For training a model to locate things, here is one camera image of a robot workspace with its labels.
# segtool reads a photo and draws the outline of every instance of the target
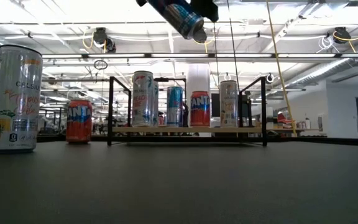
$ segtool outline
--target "white wall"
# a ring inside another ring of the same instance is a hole
[[[289,92],[288,100],[295,121],[304,121],[309,118],[311,128],[318,129],[318,116],[323,115],[323,131],[307,131],[301,135],[320,135],[328,131],[328,102],[326,96],[326,82],[321,81],[316,86],[307,86],[306,91]],[[273,109],[287,107],[285,100],[268,101]]]
[[[358,82],[327,82],[329,133],[331,138],[358,138],[357,105]]]

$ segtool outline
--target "celsius can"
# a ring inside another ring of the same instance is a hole
[[[92,104],[89,100],[71,100],[67,111],[66,141],[87,143],[91,140]]]
[[[194,91],[191,94],[191,127],[210,127],[210,100],[207,91]]]
[[[0,152],[29,152],[37,144],[42,55],[0,47]]]
[[[153,73],[137,71],[133,76],[132,126],[153,126]]]
[[[221,82],[221,127],[238,127],[238,89],[236,81]]]
[[[153,127],[158,127],[158,82],[153,82]]]
[[[147,0],[185,39],[204,26],[204,19],[185,0]]]
[[[171,86],[167,89],[167,126],[181,127],[183,122],[183,89]]]

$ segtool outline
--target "white can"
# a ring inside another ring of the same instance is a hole
[[[221,127],[238,127],[238,89],[236,81],[223,81],[220,86]]]
[[[153,82],[153,127],[158,127],[158,82]]]
[[[0,152],[32,151],[37,144],[42,55],[0,47]]]
[[[132,126],[153,126],[153,73],[137,71],[133,76]]]

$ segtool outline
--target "blue can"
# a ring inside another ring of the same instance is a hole
[[[182,127],[183,124],[183,89],[171,86],[167,89],[167,126]]]
[[[204,26],[204,19],[185,0],[147,0],[185,39]]]

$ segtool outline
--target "can lid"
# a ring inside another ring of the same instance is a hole
[[[26,50],[31,50],[31,51],[33,51],[33,52],[35,52],[35,53],[41,55],[41,57],[42,57],[42,54],[41,54],[40,52],[38,52],[38,51],[36,51],[36,50],[33,50],[33,49],[31,49],[31,48],[28,48],[28,47],[23,47],[23,46],[14,45],[14,44],[4,44],[4,45],[1,45],[1,46],[0,46],[0,48],[2,48],[2,47],[18,47],[18,48],[23,48],[23,49],[26,49]]]
[[[146,73],[150,73],[150,74],[152,74],[152,75],[153,75],[153,73],[152,73],[152,72],[149,72],[149,71],[143,71],[143,70],[136,71],[136,72],[134,72],[134,73],[138,73],[138,72],[146,72]]]

